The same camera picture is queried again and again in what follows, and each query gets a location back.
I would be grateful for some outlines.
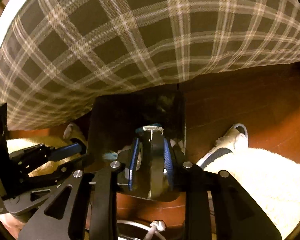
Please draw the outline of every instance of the white cable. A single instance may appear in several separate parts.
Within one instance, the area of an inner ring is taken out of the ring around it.
[[[151,227],[145,226],[143,224],[137,223],[137,222],[133,222],[133,221],[129,221],[129,220],[117,220],[118,224],[126,224],[126,225],[131,225],[131,226],[135,226],[138,228],[142,228],[144,230],[150,231]],[[161,240],[166,240],[163,235],[161,235],[158,231],[155,231],[154,234],[160,238]]]
[[[155,225],[151,226],[151,229],[148,231],[143,240],[151,240],[156,230],[157,227]]]
[[[118,240],[127,240],[126,238],[123,238],[121,236],[118,236]]]

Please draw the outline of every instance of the person's hand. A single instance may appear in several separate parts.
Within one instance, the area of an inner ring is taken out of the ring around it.
[[[25,225],[25,223],[20,222],[10,213],[0,215],[0,221],[15,239],[18,238],[20,230]]]

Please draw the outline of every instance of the silver screw head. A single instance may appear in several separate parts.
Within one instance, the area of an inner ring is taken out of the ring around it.
[[[187,169],[191,168],[192,167],[192,163],[191,162],[184,162],[183,163],[183,166]]]
[[[82,174],[83,174],[83,171],[77,170],[77,171],[75,171],[75,172],[73,173],[73,176],[74,176],[75,178],[79,178],[79,177],[82,176]]]
[[[228,171],[220,171],[220,176],[223,178],[229,177],[229,172]]]
[[[114,161],[110,163],[111,168],[118,168],[121,165],[119,161]]]

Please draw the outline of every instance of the wooden floor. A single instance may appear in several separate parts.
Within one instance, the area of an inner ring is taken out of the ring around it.
[[[186,98],[186,157],[196,162],[234,123],[246,125],[250,147],[300,163],[300,63],[211,73],[179,85]],[[185,196],[170,203],[117,195],[117,216],[150,223],[161,219],[179,234]]]

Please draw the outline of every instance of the black metal bracket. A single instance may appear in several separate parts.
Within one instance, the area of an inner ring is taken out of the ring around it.
[[[91,174],[73,172],[30,218],[18,239],[83,239],[90,181]]]
[[[27,222],[19,240],[83,240],[89,199],[93,195],[90,240],[115,240],[118,237],[116,192],[160,201],[171,201],[179,192],[186,192],[183,239],[211,239],[207,192],[211,191],[218,239],[281,240],[271,220],[229,172],[214,174],[184,162],[183,153],[171,149],[158,127],[150,130],[139,137],[145,152],[138,170],[136,154],[141,146],[135,141],[136,151],[120,153],[117,161],[96,172],[82,171],[90,158],[89,154],[83,154],[60,165],[53,174],[30,178],[27,172],[46,160],[68,156],[73,149],[56,153],[52,148],[38,145],[9,157],[5,139],[6,104],[1,105],[0,213],[10,212]],[[164,172],[171,174],[170,179],[165,180]],[[144,178],[148,183],[142,189]]]

